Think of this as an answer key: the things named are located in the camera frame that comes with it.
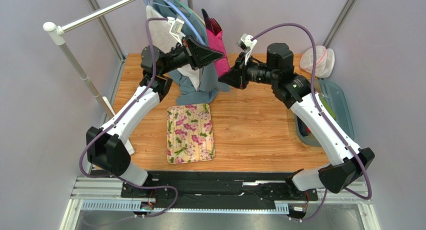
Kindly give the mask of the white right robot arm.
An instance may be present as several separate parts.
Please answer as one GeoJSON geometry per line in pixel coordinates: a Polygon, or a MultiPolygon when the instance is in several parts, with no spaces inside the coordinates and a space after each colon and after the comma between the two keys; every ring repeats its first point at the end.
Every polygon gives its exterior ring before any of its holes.
{"type": "Polygon", "coordinates": [[[294,54],[285,43],[267,47],[266,62],[242,52],[230,71],[218,80],[236,89],[249,82],[271,86],[274,96],[284,103],[310,130],[324,149],[329,163],[313,169],[301,169],[286,179],[291,191],[322,188],[334,194],[365,175],[375,158],[369,148],[361,148],[337,124],[322,105],[319,93],[310,81],[294,72],[294,54]]]}

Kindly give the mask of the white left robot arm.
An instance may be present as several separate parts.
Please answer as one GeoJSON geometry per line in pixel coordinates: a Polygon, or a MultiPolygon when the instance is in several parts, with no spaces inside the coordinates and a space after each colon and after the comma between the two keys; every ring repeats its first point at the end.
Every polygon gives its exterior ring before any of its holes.
{"type": "Polygon", "coordinates": [[[130,100],[101,127],[86,132],[83,156],[96,167],[125,183],[143,186],[149,178],[146,170],[134,164],[125,143],[143,118],[168,94],[172,79],[166,73],[181,67],[198,70],[224,57],[194,39],[185,36],[169,52],[150,44],[141,52],[143,78],[130,100]]]}

